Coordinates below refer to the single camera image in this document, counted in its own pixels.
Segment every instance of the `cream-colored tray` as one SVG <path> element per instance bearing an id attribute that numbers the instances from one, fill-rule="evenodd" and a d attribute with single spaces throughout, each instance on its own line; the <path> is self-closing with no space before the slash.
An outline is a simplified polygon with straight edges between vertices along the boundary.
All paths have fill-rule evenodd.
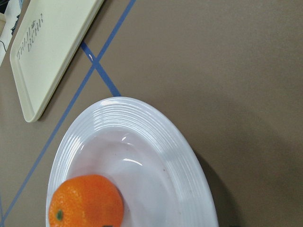
<path id="1" fill-rule="evenodd" d="M 39 119 L 103 0 L 31 0 L 10 51 L 24 119 Z"/>

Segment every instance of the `brown table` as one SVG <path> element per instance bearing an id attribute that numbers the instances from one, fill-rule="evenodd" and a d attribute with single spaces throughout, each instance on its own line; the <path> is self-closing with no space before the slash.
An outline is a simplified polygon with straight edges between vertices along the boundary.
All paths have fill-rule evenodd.
<path id="1" fill-rule="evenodd" d="M 153 105 L 186 137 L 220 226 L 302 225 L 302 2 L 137 0 L 115 30 L 128 3 L 107 0 L 84 43 L 97 56 L 116 32 L 100 65 L 121 95 Z M 9 51 L 0 68 L 2 218 L 6 227 L 44 226 L 64 133 L 116 94 L 97 70 L 88 75 L 79 48 L 41 119 L 26 123 Z"/>

